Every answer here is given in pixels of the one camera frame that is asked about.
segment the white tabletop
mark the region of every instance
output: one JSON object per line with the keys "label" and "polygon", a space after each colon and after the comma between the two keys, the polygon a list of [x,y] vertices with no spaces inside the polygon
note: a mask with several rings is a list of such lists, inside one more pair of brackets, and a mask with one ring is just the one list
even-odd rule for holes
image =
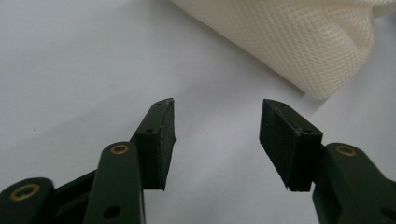
{"label": "white tabletop", "polygon": [[260,145],[262,99],[396,180],[396,13],[375,26],[367,63],[317,101],[166,0],[1,1],[0,190],[88,173],[173,97],[177,142],[166,191],[145,191],[148,224],[318,223],[312,192],[287,191]]}

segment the white fabric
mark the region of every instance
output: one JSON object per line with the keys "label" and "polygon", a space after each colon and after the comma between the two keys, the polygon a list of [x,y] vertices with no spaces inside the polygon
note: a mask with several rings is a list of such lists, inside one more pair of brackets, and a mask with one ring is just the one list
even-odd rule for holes
{"label": "white fabric", "polygon": [[373,7],[396,3],[396,0],[172,1],[319,99],[337,91],[366,61],[374,40]]}

